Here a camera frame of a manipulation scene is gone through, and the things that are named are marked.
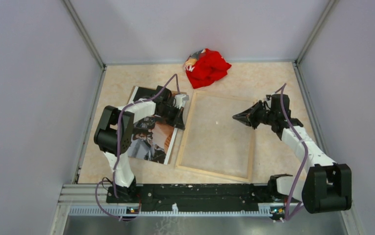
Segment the printed photo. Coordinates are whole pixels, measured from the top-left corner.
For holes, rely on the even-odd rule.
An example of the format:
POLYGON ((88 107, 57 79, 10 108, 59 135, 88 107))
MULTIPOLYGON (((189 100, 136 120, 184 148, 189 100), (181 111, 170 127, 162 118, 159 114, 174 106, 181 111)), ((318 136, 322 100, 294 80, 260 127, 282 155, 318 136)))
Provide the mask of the printed photo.
POLYGON ((134 114, 131 144, 126 152, 131 158, 166 165, 180 129, 168 125, 155 114, 154 100, 147 101, 158 93, 156 89, 134 87, 129 100, 132 106, 126 109, 134 114))

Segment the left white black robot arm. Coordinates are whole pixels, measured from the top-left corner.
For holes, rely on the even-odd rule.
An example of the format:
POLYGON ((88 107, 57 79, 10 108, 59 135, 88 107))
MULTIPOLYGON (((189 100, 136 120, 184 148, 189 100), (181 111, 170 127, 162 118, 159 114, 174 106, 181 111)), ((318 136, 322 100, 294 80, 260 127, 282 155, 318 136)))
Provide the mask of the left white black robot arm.
POLYGON ((162 86, 135 87, 126 106, 106 106, 94 134, 113 173, 111 194, 131 202, 136 198, 136 177, 129 158, 166 165, 175 135, 183 130, 183 112, 189 96, 162 86))

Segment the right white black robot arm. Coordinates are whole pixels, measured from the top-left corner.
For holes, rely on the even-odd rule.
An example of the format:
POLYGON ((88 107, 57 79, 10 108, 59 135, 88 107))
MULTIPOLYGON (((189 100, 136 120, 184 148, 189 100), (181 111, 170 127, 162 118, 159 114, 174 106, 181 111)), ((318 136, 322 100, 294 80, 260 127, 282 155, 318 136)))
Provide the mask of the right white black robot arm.
POLYGON ((303 123, 291 117, 286 94, 269 94, 233 119, 256 129, 268 125, 300 161, 295 176, 270 177, 267 196, 274 202, 285 196, 298 200, 311 214, 347 211, 352 207, 352 171, 323 152, 308 135, 303 123))

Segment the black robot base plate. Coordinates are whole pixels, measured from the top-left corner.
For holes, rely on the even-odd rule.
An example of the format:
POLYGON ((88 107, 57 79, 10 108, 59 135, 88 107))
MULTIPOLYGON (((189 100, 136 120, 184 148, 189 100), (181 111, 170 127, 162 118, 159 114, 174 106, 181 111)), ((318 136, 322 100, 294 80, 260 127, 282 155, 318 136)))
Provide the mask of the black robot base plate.
POLYGON ((263 203, 284 204, 287 197, 266 184, 137 184, 108 188, 107 203, 134 203, 142 212, 256 212, 263 203))

